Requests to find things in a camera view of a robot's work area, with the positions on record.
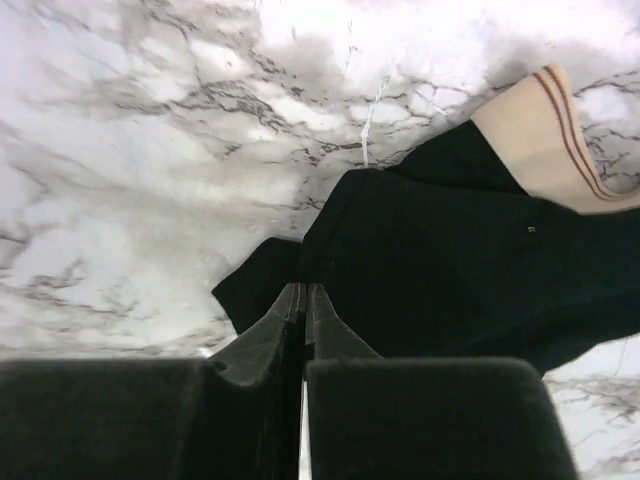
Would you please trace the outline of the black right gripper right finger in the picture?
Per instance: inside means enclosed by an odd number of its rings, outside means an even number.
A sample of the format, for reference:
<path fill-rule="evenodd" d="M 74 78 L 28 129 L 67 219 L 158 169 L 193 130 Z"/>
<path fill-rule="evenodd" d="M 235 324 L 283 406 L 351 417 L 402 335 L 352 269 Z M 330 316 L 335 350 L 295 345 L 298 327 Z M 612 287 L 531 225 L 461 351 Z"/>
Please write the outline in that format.
<path fill-rule="evenodd" d="M 546 388 L 511 358 L 380 357 L 308 291 L 316 479 L 574 479 Z"/>

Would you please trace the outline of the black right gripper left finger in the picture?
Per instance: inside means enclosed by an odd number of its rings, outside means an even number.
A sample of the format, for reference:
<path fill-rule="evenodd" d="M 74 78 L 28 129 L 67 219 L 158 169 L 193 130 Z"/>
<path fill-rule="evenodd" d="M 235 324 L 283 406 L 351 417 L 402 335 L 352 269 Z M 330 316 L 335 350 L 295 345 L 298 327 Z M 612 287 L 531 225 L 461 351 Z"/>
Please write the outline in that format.
<path fill-rule="evenodd" d="M 5 479 L 294 479 L 305 289 L 207 359 L 1 365 Z"/>

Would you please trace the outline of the black garment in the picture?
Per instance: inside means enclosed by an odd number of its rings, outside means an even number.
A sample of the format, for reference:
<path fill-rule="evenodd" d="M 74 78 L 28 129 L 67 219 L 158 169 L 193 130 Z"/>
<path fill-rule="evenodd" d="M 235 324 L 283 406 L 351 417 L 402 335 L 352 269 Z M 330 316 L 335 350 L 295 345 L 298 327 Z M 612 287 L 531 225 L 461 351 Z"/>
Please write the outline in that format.
<path fill-rule="evenodd" d="M 323 286 L 385 357 L 508 356 L 546 372 L 639 330 L 639 213 L 528 195 L 464 123 L 345 173 L 302 241 L 270 238 L 213 290 L 243 332 L 294 282 Z"/>

